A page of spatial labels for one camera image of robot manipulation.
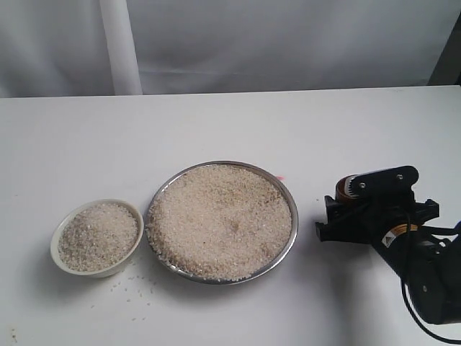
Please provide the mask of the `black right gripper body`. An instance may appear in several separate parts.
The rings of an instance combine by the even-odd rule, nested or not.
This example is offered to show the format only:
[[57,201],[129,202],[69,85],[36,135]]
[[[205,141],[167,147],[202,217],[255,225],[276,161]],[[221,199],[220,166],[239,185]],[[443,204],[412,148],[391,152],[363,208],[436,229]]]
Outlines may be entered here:
[[428,324],[460,322],[460,226],[412,221],[413,198],[375,199],[363,218],[373,226],[370,244],[400,278],[410,312]]

